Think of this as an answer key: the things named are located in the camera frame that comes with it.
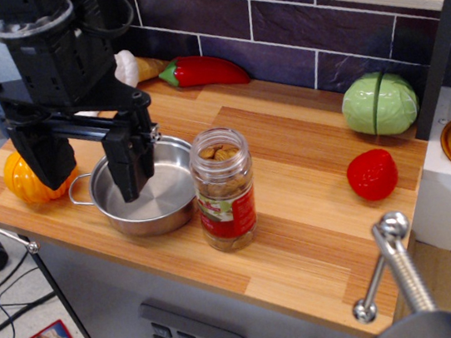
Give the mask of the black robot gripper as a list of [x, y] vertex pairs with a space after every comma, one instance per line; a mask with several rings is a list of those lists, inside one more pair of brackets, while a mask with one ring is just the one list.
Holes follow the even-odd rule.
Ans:
[[134, 20], [127, 0], [116, 5], [114, 24], [99, 2], [0, 15], [0, 43], [20, 73], [18, 81], [0, 82], [0, 103], [12, 144], [41, 183], [55, 191], [72, 173], [71, 138], [99, 141], [129, 203], [155, 174], [159, 135], [149, 96], [115, 77], [112, 39]]

